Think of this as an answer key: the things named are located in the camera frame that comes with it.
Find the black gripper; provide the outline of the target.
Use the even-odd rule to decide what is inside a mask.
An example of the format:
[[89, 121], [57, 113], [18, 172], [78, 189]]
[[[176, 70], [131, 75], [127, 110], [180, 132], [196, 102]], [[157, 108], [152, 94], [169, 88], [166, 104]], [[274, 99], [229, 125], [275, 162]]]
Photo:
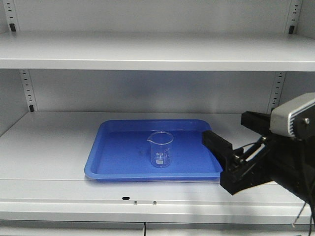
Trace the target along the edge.
[[[266, 136], [270, 131], [270, 114], [246, 111], [241, 125]], [[306, 140], [273, 138], [254, 158], [244, 165], [228, 166], [232, 144], [213, 132], [202, 132], [203, 145], [222, 167], [220, 185], [234, 195], [242, 190], [271, 181], [305, 202], [315, 200], [315, 138]]]

